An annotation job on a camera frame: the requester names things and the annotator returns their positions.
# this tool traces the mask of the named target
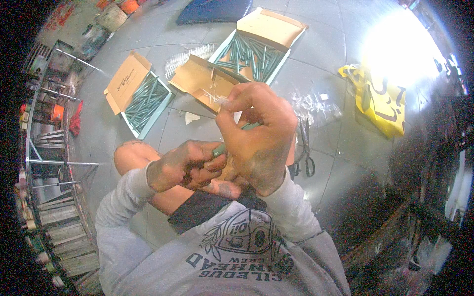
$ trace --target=open cardboard box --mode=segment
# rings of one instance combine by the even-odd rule
[[[138,133],[133,129],[125,115],[125,110],[132,102],[133,93],[138,89],[150,69],[151,63],[146,58],[132,50],[117,72],[115,72],[114,77],[112,77],[109,85],[104,90],[106,99],[114,114],[117,115],[120,113],[135,138],[140,140],[145,138],[146,134],[164,111],[173,95],[171,90],[163,83],[163,81],[151,72],[151,74],[158,79],[169,93],[156,111],[151,115],[142,132]]]
[[[237,21],[237,29],[234,30],[217,48],[216,52],[209,58],[209,62],[217,62],[222,51],[232,41],[236,33],[253,38],[264,44],[268,44],[285,54],[273,73],[266,81],[264,81],[266,84],[270,85],[283,63],[290,55],[290,47],[307,28],[308,25],[297,20],[259,7]],[[228,55],[221,60],[228,61]],[[250,66],[244,67],[240,71],[240,74],[247,77],[250,81],[254,81]]]
[[[168,81],[177,89],[190,93],[214,114],[220,110],[220,103],[212,97],[228,97],[234,85],[250,82],[247,78],[221,68],[198,56],[176,68],[175,75]]]

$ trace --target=person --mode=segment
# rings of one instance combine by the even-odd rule
[[[261,125],[239,128],[248,122]],[[266,84],[239,84],[216,123],[237,172],[232,180],[249,184],[226,190],[229,198],[215,189],[230,184],[215,181],[227,162],[213,157],[221,142],[186,141],[165,155],[132,142],[141,148],[115,159],[123,176],[96,214],[104,293],[350,295],[331,237],[285,166],[298,124],[290,104]],[[128,227],[148,201],[181,233],[156,251]]]

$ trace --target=yellow bag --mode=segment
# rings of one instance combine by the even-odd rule
[[[352,64],[339,68],[354,83],[355,104],[387,137],[403,136],[406,89],[394,87],[387,78],[372,77],[368,69]]]

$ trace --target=sweatshirt cuff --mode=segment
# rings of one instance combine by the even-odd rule
[[[294,207],[294,183],[290,177],[288,167],[285,170],[285,179],[282,185],[272,194],[263,197],[257,193],[257,196],[266,202],[275,213],[286,213]]]
[[[140,199],[146,198],[147,200],[156,194],[156,191],[151,188],[146,181],[146,170],[148,166],[153,163],[150,162],[146,167],[142,169],[136,169],[130,171],[129,186],[130,190],[134,195],[140,197]]]

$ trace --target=scissors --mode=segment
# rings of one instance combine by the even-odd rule
[[[306,122],[303,123],[303,119],[300,118],[300,131],[301,138],[303,139],[303,152],[295,161],[295,176],[298,176],[298,174],[300,173],[300,160],[303,159],[303,156],[306,154],[306,159],[304,160],[306,164],[306,176],[312,177],[314,176],[315,166],[313,159],[310,157],[310,122],[308,119],[306,119]]]

